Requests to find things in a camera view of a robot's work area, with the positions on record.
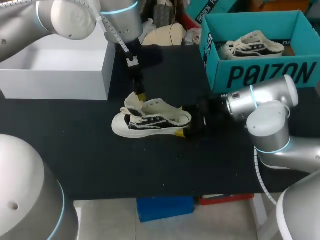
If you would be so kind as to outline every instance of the black table surface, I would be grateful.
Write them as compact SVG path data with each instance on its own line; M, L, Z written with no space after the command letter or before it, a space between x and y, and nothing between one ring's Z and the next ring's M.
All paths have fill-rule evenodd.
M150 46L139 57L149 99L180 107L211 92L197 47ZM131 91L132 81L116 56L108 101L2 100L0 133L31 144L73 200L262 193L244 127L196 140L115 135L112 119ZM298 93L290 133L319 138L320 98L313 88ZM306 176L260 168L270 192Z

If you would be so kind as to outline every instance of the white floor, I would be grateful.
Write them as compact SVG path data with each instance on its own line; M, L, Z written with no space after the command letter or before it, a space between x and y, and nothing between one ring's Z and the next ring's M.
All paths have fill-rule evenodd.
M196 206L194 213L140 223L136 199L76 201L78 240L256 240L248 201Z

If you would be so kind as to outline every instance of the white box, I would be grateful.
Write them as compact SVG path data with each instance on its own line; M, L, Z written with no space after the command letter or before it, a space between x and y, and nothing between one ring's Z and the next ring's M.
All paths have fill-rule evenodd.
M6 99L107 100L115 52L99 25L81 41L50 35L0 63L0 89Z

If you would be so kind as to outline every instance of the sneaker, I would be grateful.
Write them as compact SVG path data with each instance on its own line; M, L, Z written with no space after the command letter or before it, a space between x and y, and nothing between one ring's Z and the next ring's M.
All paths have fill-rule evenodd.
M285 47L268 40L261 31L253 31L237 41L228 41L220 51L224 60L281 57Z
M191 123L191 115L162 99L139 101L133 92L124 101L121 113L112 121L112 130L124 138L144 138L151 135L175 135Z

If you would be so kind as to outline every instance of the blue bin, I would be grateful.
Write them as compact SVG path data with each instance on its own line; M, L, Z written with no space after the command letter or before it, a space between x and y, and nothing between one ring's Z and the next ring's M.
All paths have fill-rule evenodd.
M191 214L195 209L191 196L143 197L136 199L136 205L141 223Z

